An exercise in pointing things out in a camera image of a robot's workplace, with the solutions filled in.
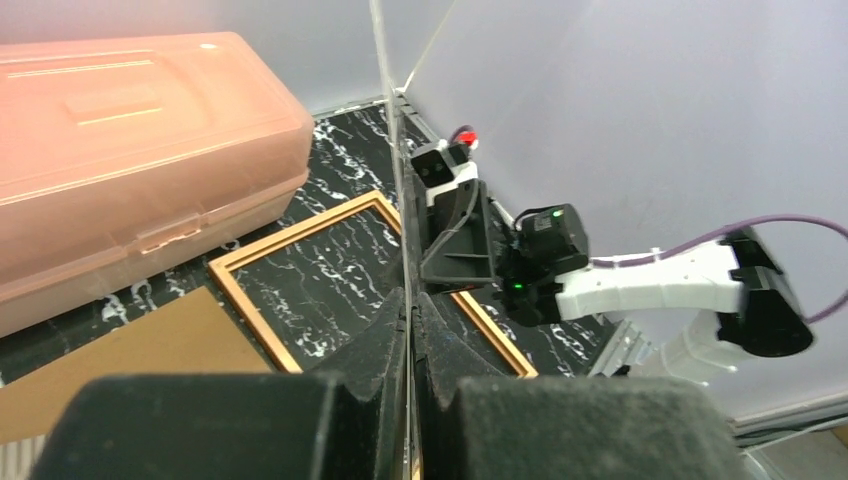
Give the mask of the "brown cardboard backing board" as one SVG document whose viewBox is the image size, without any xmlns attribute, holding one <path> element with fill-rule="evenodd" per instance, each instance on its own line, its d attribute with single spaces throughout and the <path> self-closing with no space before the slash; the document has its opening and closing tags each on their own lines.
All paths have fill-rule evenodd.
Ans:
<svg viewBox="0 0 848 480">
<path fill-rule="evenodd" d="M 88 382 L 112 374 L 267 372 L 205 287 L 1 388 L 3 444 L 47 433 Z"/>
</svg>

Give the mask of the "brown wooden picture frame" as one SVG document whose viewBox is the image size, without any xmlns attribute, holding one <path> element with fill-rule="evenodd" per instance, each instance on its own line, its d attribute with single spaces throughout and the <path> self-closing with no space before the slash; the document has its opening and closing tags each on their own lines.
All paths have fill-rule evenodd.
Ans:
<svg viewBox="0 0 848 480">
<path fill-rule="evenodd" d="M 299 374 L 303 371 L 297 360 L 284 345 L 284 342 L 273 331 L 269 322 L 262 317 L 262 314 L 252 300 L 249 299 L 247 293 L 239 286 L 234 273 L 250 263 L 371 208 L 375 209 L 395 231 L 399 232 L 401 230 L 402 220 L 398 210 L 382 192 L 373 190 L 291 227 L 227 253 L 209 263 L 208 268 L 218 286 L 224 291 L 238 313 L 240 313 L 263 347 L 263 350 L 270 356 L 273 364 L 278 369 L 294 374 Z M 538 375 L 538 371 L 534 365 L 510 338 L 507 337 L 470 293 L 453 293 L 451 298 L 477 329 L 481 331 L 500 357 L 510 365 L 518 377 L 534 378 Z"/>
</svg>

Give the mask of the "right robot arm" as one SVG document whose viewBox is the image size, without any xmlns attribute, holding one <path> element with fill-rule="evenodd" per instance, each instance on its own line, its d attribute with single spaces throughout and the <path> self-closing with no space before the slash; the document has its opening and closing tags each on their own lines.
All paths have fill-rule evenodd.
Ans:
<svg viewBox="0 0 848 480">
<path fill-rule="evenodd" d="M 507 317 L 526 327 L 640 310 L 690 309 L 672 340 L 620 370 L 707 385 L 740 363 L 799 354 L 814 342 L 783 270 L 748 226 L 730 227 L 678 253 L 654 251 L 594 259 L 570 204 L 524 211 L 492 225 L 492 201 L 479 179 L 418 187 L 423 257 L 433 292 L 499 287 Z"/>
</svg>

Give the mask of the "clear acrylic sheet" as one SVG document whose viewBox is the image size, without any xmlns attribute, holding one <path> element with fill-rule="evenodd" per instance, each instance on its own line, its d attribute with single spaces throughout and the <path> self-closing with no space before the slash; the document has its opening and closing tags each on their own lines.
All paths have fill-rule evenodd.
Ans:
<svg viewBox="0 0 848 480">
<path fill-rule="evenodd" d="M 382 91 L 386 100 L 388 144 L 391 153 L 400 218 L 400 274 L 403 282 L 402 323 L 406 354 L 405 449 L 408 479 L 428 479 L 427 457 L 437 455 L 433 442 L 438 439 L 437 402 L 433 397 L 428 361 L 428 328 L 443 326 L 438 304 L 427 292 L 420 275 L 421 229 L 418 195 L 422 192 L 411 163 L 407 143 L 406 111 L 403 97 L 390 77 L 389 37 L 381 1 L 369 3 L 376 44 Z"/>
</svg>

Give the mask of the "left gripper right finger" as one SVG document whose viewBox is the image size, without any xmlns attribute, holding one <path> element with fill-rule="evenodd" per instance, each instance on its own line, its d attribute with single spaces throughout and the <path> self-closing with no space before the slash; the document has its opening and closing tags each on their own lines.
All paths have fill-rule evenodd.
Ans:
<svg viewBox="0 0 848 480">
<path fill-rule="evenodd" d="M 506 376 L 417 298 L 425 479 L 743 479 L 732 435 L 694 385 Z"/>
</svg>

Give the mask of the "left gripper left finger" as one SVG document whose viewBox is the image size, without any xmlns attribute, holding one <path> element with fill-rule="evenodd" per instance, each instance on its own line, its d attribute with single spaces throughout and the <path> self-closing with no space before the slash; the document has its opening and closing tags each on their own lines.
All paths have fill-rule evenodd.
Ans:
<svg viewBox="0 0 848 480">
<path fill-rule="evenodd" d="M 402 289 L 301 374 L 107 376 L 74 396 L 35 479 L 398 479 Z"/>
</svg>

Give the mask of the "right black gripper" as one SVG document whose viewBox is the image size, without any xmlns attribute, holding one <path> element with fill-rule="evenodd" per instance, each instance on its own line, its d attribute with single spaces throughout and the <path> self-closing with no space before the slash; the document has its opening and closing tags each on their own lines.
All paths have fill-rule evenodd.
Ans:
<svg viewBox="0 0 848 480">
<path fill-rule="evenodd" d="M 421 279 L 434 287 L 481 287 L 495 279 L 495 246 L 486 184 L 479 179 L 439 193 L 427 208 Z M 527 209 L 503 229 L 496 263 L 506 316 L 524 326 L 562 321 L 557 277 L 589 264 L 589 240 L 576 208 L 559 204 Z"/>
</svg>

